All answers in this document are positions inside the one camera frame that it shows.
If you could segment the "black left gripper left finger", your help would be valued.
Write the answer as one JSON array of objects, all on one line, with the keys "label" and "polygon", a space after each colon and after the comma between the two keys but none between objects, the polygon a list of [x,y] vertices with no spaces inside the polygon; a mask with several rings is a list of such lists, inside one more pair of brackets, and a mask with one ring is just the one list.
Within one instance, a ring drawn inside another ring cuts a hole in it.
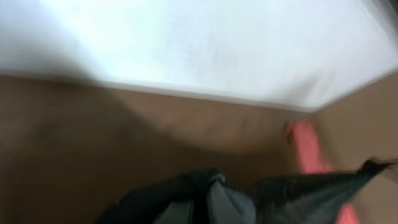
[{"label": "black left gripper left finger", "polygon": [[192,224],[194,206],[193,200],[171,202],[153,224]]}]

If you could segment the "black printed cycling jersey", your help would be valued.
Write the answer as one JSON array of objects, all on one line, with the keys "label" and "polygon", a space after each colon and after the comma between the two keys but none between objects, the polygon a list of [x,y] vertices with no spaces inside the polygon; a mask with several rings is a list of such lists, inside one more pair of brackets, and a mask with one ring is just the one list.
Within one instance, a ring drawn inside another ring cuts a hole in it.
[{"label": "black printed cycling jersey", "polygon": [[[338,213],[371,179],[396,161],[367,160],[354,172],[330,172],[274,177],[259,181],[251,191],[240,191],[256,207],[256,223],[334,224]],[[100,224],[153,223],[171,202],[195,202],[192,223],[210,223],[207,195],[224,173],[197,170],[129,192],[100,217]]]}]

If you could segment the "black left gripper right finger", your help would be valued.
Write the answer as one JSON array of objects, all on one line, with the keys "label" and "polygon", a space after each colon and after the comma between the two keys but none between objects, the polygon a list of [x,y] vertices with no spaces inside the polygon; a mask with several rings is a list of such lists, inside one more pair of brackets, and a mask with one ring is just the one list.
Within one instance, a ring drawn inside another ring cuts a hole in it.
[{"label": "black left gripper right finger", "polygon": [[207,195],[211,224],[255,224],[256,207],[245,194],[215,182]]}]

